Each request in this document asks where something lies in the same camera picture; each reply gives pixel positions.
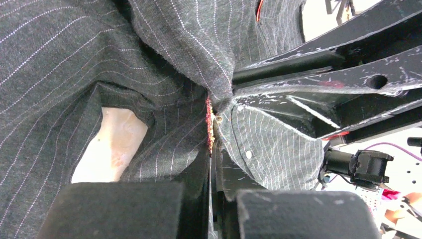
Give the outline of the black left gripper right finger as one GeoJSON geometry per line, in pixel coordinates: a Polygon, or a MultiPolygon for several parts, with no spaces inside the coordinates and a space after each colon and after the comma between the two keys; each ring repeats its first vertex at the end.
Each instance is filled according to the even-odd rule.
{"type": "Polygon", "coordinates": [[[271,191],[216,140],[211,157],[213,225],[220,239],[378,239],[365,202],[349,192],[271,191]]]}

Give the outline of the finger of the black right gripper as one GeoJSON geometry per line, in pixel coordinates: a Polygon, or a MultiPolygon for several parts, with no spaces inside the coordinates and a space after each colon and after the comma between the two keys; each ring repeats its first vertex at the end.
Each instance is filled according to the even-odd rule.
{"type": "Polygon", "coordinates": [[[234,73],[237,87],[419,87],[422,3],[383,0],[337,28],[286,53],[234,73]]]}
{"type": "Polygon", "coordinates": [[[234,102],[266,112],[312,139],[346,133],[349,140],[365,140],[418,126],[422,48],[349,69],[242,87],[234,102]]]}

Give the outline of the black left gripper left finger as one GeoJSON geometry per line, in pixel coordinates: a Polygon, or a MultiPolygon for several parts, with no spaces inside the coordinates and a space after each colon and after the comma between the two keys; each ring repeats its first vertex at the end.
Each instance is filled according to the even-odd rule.
{"type": "Polygon", "coordinates": [[[209,149],[171,181],[75,183],[60,190],[40,239],[205,239],[209,149]]]}

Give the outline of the pink gold brooch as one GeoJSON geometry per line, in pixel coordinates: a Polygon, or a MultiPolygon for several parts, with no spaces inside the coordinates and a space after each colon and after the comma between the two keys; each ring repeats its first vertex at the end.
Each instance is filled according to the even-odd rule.
{"type": "Polygon", "coordinates": [[[212,107],[211,100],[209,97],[207,97],[206,99],[206,107],[207,107],[206,122],[207,122],[207,132],[208,132],[208,148],[209,148],[210,155],[212,155],[213,143],[215,141],[214,132],[213,132],[213,123],[217,122],[217,124],[219,124],[222,118],[220,116],[216,116],[213,113],[213,107],[212,107]]]}

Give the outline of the black pinstriped button shirt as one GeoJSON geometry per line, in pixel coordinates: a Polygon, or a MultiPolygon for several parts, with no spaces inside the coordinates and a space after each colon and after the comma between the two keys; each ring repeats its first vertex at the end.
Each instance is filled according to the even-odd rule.
{"type": "Polygon", "coordinates": [[[112,180],[175,178],[207,141],[270,190],[311,190],[322,143],[231,102],[232,74],[303,43],[303,0],[3,0],[0,236],[33,239],[106,108],[112,180]]]}

